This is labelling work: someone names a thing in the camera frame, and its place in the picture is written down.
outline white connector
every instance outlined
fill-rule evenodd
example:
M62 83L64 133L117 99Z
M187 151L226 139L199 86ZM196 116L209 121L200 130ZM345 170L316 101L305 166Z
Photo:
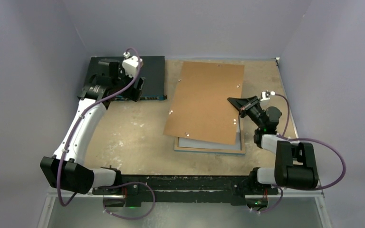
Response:
M124 56L125 59L127 59L127 58L129 58L131 56L131 53L124 52L123 56Z
M140 59L138 61L138 57L131 56L130 58L122 61L122 67L125 69L125 74L128 75L130 78L136 77L136 73L138 71L140 62L140 67L143 66L144 61Z

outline gray wall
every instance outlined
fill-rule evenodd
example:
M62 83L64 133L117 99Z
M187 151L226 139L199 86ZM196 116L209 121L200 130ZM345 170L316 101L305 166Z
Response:
M87 61L60 0L0 0L0 227L37 225Z
M91 55L272 58L311 0L64 0Z
M299 135L332 144L347 162L344 180L325 190L334 227L365 227L365 0L312 1L280 60ZM327 184L339 159L316 156Z

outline table surface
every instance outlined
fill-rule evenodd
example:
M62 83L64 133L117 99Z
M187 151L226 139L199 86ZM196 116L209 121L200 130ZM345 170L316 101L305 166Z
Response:
M273 60L194 61L244 65L242 97L259 96L265 90L284 94L279 70ZM163 129L182 65L183 60L166 60L167 100L117 101L110 104L87 149L86 167L111 165L124 174L248 175L254 167L274 166L275 155L254 144L252 137L257 127L248 117L242 119L245 155L174 151L174 137L163 135ZM286 103L281 97L273 96L269 105L282 112L278 125L278 132L282 133L288 114ZM291 120L286 136L295 137Z

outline wooden frame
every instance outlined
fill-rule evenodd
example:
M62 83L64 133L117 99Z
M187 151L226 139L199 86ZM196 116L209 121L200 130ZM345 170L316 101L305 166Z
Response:
M179 137L176 137L174 140L174 151L178 152L199 152L199 153L217 153L217 154L234 154L234 155L245 155L245 143L244 143L244 130L243 130L243 121L239 121L240 123L240 144L241 150L227 150L227 149L203 149L203 148L192 148L192 147L179 147L178 141Z

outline brown cardboard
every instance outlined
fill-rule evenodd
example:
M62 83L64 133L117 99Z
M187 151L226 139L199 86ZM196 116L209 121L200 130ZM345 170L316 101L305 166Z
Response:
M244 66L184 62L164 134L233 145L237 110L228 97L241 97Z

